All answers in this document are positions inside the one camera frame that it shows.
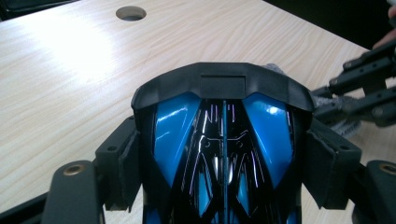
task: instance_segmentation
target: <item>wooden table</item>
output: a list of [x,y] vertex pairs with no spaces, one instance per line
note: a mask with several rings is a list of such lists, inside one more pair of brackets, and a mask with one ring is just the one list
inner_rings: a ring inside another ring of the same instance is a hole
[[[121,7],[147,12],[140,21]],[[0,23],[0,212],[50,187],[54,171],[94,151],[128,116],[149,79],[197,62],[276,63],[310,89],[365,49],[258,0],[83,0]],[[362,162],[396,161],[395,127],[364,124],[352,141]],[[318,210],[304,191],[304,223],[350,223]],[[108,223],[139,223],[106,213]]]

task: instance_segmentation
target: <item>blue drone shell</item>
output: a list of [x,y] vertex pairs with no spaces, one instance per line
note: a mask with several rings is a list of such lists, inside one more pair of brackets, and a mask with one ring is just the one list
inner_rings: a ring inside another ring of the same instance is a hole
[[300,223],[309,91],[248,63],[197,63],[135,94],[144,223]]

